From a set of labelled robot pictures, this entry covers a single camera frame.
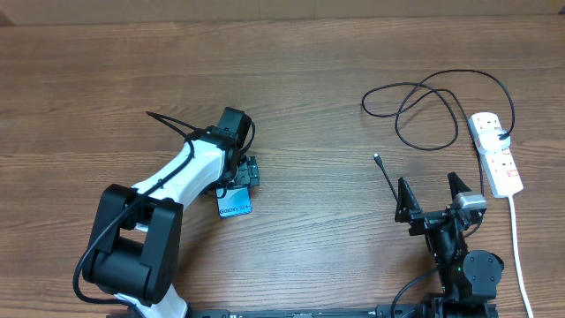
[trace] cable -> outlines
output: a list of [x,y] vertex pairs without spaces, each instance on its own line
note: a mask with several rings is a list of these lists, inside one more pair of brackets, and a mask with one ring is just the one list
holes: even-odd
[[99,242],[104,238],[104,236],[106,236],[108,234],[108,232],[111,229],[119,226],[119,224],[121,222],[123,222],[123,220],[125,218],[127,218],[141,202],[143,202],[151,193],[153,193],[157,189],[161,188],[164,184],[166,184],[169,180],[171,180],[175,175],[177,175],[178,172],[180,172],[182,169],[184,169],[186,167],[186,165],[188,165],[188,163],[194,157],[194,145],[192,144],[192,141],[188,138],[189,136],[186,133],[184,133],[183,131],[181,131],[180,129],[178,129],[177,127],[175,127],[174,125],[172,125],[171,123],[168,123],[168,122],[162,120],[162,118],[167,119],[167,120],[171,120],[171,121],[173,121],[175,123],[179,123],[181,125],[185,125],[185,126],[191,128],[191,129],[196,129],[195,127],[188,125],[187,123],[183,123],[180,120],[177,120],[175,118],[167,117],[167,116],[160,115],[160,114],[155,114],[155,113],[152,113],[150,111],[148,111],[147,114],[149,116],[155,118],[156,120],[160,121],[161,123],[164,123],[166,126],[170,127],[171,129],[173,129],[174,131],[179,133],[181,136],[183,136],[185,138],[185,142],[188,143],[188,145],[191,149],[191,152],[186,157],[186,159],[181,164],[179,164],[178,167],[176,167],[171,173],[169,173],[167,176],[165,176],[164,178],[157,181],[157,183],[155,185],[153,185],[151,188],[149,188],[143,194],[138,196],[135,199],[135,201],[133,201],[126,208],[124,208],[122,210],[122,212],[120,212],[120,214],[100,233],[98,238],[96,238],[94,240],[94,242],[90,245],[90,247],[82,254],[82,257],[80,257],[79,263],[77,263],[77,267],[74,270],[74,275],[72,277],[72,289],[74,290],[74,293],[77,295],[77,297],[80,300],[82,300],[86,303],[96,304],[96,305],[125,305],[125,306],[128,306],[128,307],[134,306],[131,302],[129,302],[127,300],[122,300],[122,299],[95,299],[95,298],[90,298],[90,297],[86,296],[85,294],[83,294],[82,291],[80,290],[80,287],[79,287],[79,278],[80,278],[80,272],[82,271],[82,268],[84,267],[84,262],[85,262],[86,258],[98,246]]
[[440,300],[440,302],[438,303],[437,308],[440,309],[441,311],[443,311],[443,305],[445,305],[445,303],[451,301],[451,300],[455,300],[455,295],[449,295],[446,298]]
[[522,299],[524,299],[524,305],[526,306],[526,312],[529,318],[533,318],[533,312],[531,311],[530,301],[528,300],[528,295],[526,294],[526,288],[524,286],[524,279],[522,278],[522,266],[520,265],[520,255],[518,253],[518,231],[516,226],[516,210],[514,208],[514,199],[512,195],[508,196],[508,204],[510,205],[510,219],[512,222],[512,247],[514,249],[514,262],[516,263],[516,273],[518,275],[518,284],[520,285],[520,292],[522,293]]
[[392,304],[390,305],[390,317],[391,318],[395,318],[395,307],[396,307],[396,303],[398,302],[398,300],[403,296],[403,294],[408,291],[409,288],[411,288],[413,285],[421,282],[422,280],[428,278],[429,276],[433,275],[433,273],[435,273],[438,270],[438,267],[433,268],[432,270],[430,270],[429,272],[425,273],[424,275],[420,275],[416,278],[414,278],[411,282],[407,283],[397,294],[395,299],[392,301]]
[[382,164],[382,159],[380,159],[380,156],[378,154],[374,154],[373,155],[374,161],[377,163],[377,165],[380,167],[380,169],[382,170],[382,174],[385,175],[385,179],[388,182],[388,186],[390,186],[390,190],[392,191],[392,195],[395,196],[395,200],[396,202],[398,202],[398,194],[396,194],[396,190],[395,188],[392,186],[392,182],[390,182],[390,179],[388,178],[388,174],[385,171],[385,166],[384,164]]
[[253,143],[253,139],[255,139],[255,123],[253,121],[251,122],[251,128],[252,128],[251,138],[249,139],[249,142],[247,142],[247,145],[245,145],[245,147],[243,147],[239,152],[239,156],[242,158],[247,152],[247,150],[249,150],[249,148],[251,147],[251,144]]
[[[374,88],[370,91],[368,91],[367,93],[365,93],[365,95],[363,96],[363,98],[361,99],[361,106],[363,107],[363,110],[373,116],[373,117],[393,117],[395,116],[395,132],[396,135],[398,136],[398,138],[400,138],[400,140],[406,144],[409,147],[418,149],[418,150],[423,150],[423,151],[435,151],[435,150],[440,150],[440,149],[444,149],[447,148],[449,146],[451,146],[453,143],[456,142],[457,137],[459,135],[459,125],[457,123],[457,119],[456,116],[453,112],[453,110],[451,109],[451,107],[449,106],[449,103],[443,98],[443,96],[439,93],[439,92],[447,92],[449,93],[454,100],[456,101],[457,106],[459,107],[459,110],[461,110],[461,113],[463,114],[463,118],[465,119],[465,124],[467,124],[467,130],[469,132],[469,135],[471,137],[471,143],[473,144],[473,149],[475,150],[475,155],[477,156],[477,162],[478,162],[478,174],[479,174],[479,180],[480,180],[480,192],[484,195],[485,194],[485,181],[483,178],[483,169],[482,169],[482,164],[480,161],[480,155],[478,153],[477,148],[474,146],[474,142],[473,142],[473,134],[472,134],[472,130],[471,130],[471,125],[469,124],[469,119],[467,117],[467,114],[465,113],[463,106],[461,105],[461,103],[457,100],[455,94],[453,92],[451,92],[448,89],[434,89],[432,87],[429,87],[428,85],[425,85],[424,82],[431,79],[433,76],[439,75],[439,74],[443,74],[443,73],[448,73],[448,72],[474,72],[477,74],[481,74],[484,76],[487,76],[488,78],[490,78],[491,80],[494,80],[504,91],[504,94],[508,97],[508,102],[510,105],[510,109],[512,112],[512,124],[510,126],[510,129],[501,135],[501,140],[506,139],[510,133],[512,132],[512,130],[514,129],[514,123],[516,121],[516,114],[515,114],[515,107],[514,107],[514,102],[512,101],[512,98],[510,97],[510,93],[509,91],[506,89],[506,87],[504,86],[504,84],[502,84],[498,79],[496,79],[493,75],[487,73],[487,72],[482,72],[482,71],[477,71],[477,70],[465,70],[465,69],[454,69],[454,70],[446,70],[446,71],[440,71],[440,72],[435,72],[429,76],[427,76],[425,79],[421,80],[419,83],[411,83],[411,82],[403,82],[403,83],[393,83],[393,84],[388,84],[382,87],[377,87]],[[399,86],[414,86],[414,88],[406,95],[406,97],[404,98],[403,102],[400,105],[400,108],[398,109],[397,112],[395,113],[391,113],[391,114],[386,114],[386,115],[381,115],[381,114],[375,114],[372,113],[370,110],[367,109],[367,107],[365,106],[365,99],[368,95],[380,91],[382,89],[386,89],[386,88],[391,88],[391,87],[399,87]],[[416,93],[416,91],[420,88],[427,88],[429,91],[426,92],[425,94],[423,94],[422,96],[420,96],[415,102],[413,102],[410,106],[404,108],[404,105],[406,104],[406,102],[408,101],[408,99],[414,95],[414,93]],[[435,148],[423,148],[417,145],[414,145],[410,142],[408,142],[401,134],[400,134],[400,130],[398,129],[398,118],[400,117],[400,114],[404,113],[405,111],[411,109],[412,107],[416,106],[416,104],[418,104],[418,102],[420,102],[422,99],[424,99],[425,97],[427,97],[430,94],[436,94],[441,101],[443,102],[443,104],[446,106],[446,108],[448,109],[449,115],[451,115],[451,118],[453,119],[453,124],[455,126],[456,129],[456,133],[454,138],[448,142],[447,144],[443,145],[443,146],[439,146],[439,147],[435,147]],[[388,176],[386,175],[386,172],[384,172],[384,168],[380,166],[380,168],[383,170],[383,173],[385,174],[385,178],[388,178]],[[393,190],[393,194],[396,196],[396,192],[394,191],[394,187],[391,186],[391,189]],[[480,225],[482,224],[482,217],[481,219],[478,221],[477,225],[475,226],[475,228],[470,231],[469,233],[465,234],[465,237],[468,238],[469,236],[471,236],[473,233],[475,233],[478,228],[480,227]]]
[[226,194],[228,194],[228,185],[224,185],[222,187],[222,190],[223,191],[222,191],[221,196],[218,196],[217,194],[209,194],[209,193],[206,193],[206,196],[209,196],[210,198],[214,198],[214,199],[223,199],[223,198],[226,197]]

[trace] wooden table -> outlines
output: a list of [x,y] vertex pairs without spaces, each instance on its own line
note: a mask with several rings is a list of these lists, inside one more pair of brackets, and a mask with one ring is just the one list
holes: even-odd
[[[563,317],[562,16],[5,27],[0,43],[2,317],[122,310],[83,304],[71,287],[102,191],[147,178],[181,148],[179,136],[146,110],[207,126],[226,106],[257,124],[251,153],[261,186],[249,216],[221,221],[211,198],[188,208],[179,293],[195,308],[230,310],[389,303],[433,259],[424,238],[394,222],[373,153],[392,179],[409,180],[428,211],[450,203],[447,173],[478,190],[478,169],[458,110],[457,143],[423,152],[396,137],[394,119],[369,117],[359,102],[373,87],[448,68],[490,72],[516,102],[524,280],[538,317]],[[509,126],[508,101],[491,80],[448,74],[430,85],[452,89],[468,114],[492,111]],[[370,106],[396,111],[408,91],[374,95]],[[426,146],[454,133],[434,98],[402,116],[400,127]],[[467,242],[507,264],[496,300],[501,316],[525,316],[508,203],[486,191],[485,222]],[[82,288],[102,295],[91,284]],[[428,280],[401,302],[439,289],[437,278]]]

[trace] card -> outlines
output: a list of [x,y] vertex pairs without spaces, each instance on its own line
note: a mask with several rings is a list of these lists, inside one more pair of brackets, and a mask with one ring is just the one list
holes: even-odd
[[[223,189],[216,189],[215,194],[220,197]],[[249,188],[227,190],[226,195],[218,199],[218,210],[221,218],[242,216],[251,213],[252,204],[249,196]]]

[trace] white power strip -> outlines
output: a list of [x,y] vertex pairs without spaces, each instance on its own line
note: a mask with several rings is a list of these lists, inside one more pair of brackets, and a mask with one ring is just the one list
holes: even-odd
[[528,317],[533,318],[530,301],[524,287],[524,279],[522,278],[522,266],[520,265],[520,255],[518,253],[516,211],[514,199],[512,198],[512,195],[524,189],[524,185],[510,153],[510,137],[507,137],[505,140],[500,139],[500,135],[504,134],[505,131],[502,130],[500,119],[493,113],[481,112],[475,114],[469,119],[469,125],[471,126],[473,141],[480,153],[480,159],[485,168],[493,197],[508,198],[512,223],[512,247],[518,284],[520,285],[520,292],[524,299]]
[[493,197],[506,198],[522,191],[524,186],[510,153],[510,137],[499,139],[499,135],[505,131],[501,128],[498,116],[481,112],[471,116],[469,124]]

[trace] power socket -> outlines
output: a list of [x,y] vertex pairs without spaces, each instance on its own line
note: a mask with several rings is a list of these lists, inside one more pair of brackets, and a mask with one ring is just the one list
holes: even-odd
[[510,153],[510,137],[500,140],[501,121],[493,113],[480,112],[469,118],[473,141],[480,153],[494,198],[506,198],[524,189],[516,163]]

